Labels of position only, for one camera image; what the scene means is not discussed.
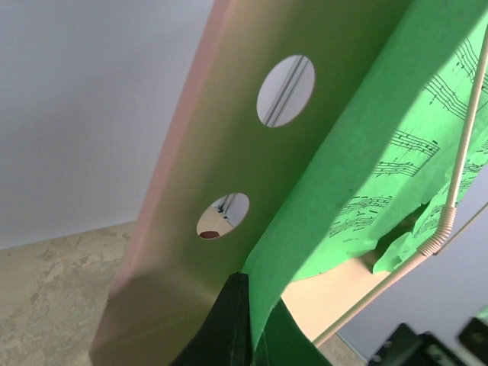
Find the green paper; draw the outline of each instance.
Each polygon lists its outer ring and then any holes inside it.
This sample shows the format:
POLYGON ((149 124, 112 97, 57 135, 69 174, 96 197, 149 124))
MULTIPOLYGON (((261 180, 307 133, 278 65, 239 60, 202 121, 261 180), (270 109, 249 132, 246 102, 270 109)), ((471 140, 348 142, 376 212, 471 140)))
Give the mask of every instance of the green paper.
MULTIPOLYGON (((429 99, 423 89, 486 6, 481 0, 431 0, 410 7, 244 265, 255 347, 292 278, 328 271, 371 250, 445 185, 462 118, 452 117, 443 128, 440 118, 431 122, 442 112, 440 97, 429 99)), ((460 113, 455 99, 452 104, 449 113, 460 113)), ((476 141, 483 131, 476 128, 476 141)), ((409 238, 401 239, 403 250, 409 238)))

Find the black plastic part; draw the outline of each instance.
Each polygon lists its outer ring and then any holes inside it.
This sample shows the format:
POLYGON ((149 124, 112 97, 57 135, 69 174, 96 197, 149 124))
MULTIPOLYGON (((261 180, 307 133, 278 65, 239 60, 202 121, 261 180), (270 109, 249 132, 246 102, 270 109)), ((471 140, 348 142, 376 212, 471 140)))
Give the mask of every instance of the black plastic part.
POLYGON ((422 339, 422 347, 418 353, 428 362, 427 364, 436 366, 442 366, 444 364, 466 366, 453 351, 447 348, 432 333, 425 332, 421 334, 420 338, 422 339))
POLYGON ((481 362, 488 364, 488 325, 484 321, 471 318, 457 339, 481 362))
POLYGON ((368 366, 403 366, 417 352, 422 340, 405 323, 401 323, 377 350, 368 366))
POLYGON ((402 323, 371 358, 368 366, 466 366, 430 332, 417 335, 402 323))
POLYGON ((252 345, 247 274, 229 276, 197 335, 171 366, 249 366, 252 345))
POLYGON ((255 366, 332 366, 300 331, 283 300, 271 312, 254 357, 255 366))

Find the floor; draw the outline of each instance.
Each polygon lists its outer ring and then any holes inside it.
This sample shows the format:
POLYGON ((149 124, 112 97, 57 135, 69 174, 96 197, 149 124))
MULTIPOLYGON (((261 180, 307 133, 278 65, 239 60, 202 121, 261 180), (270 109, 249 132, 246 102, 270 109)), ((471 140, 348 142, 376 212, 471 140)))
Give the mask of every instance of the floor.
MULTIPOLYGON (((87 350, 133 223, 0 251, 0 364, 89 366, 87 350)), ((364 365, 337 336, 338 366, 364 365)))

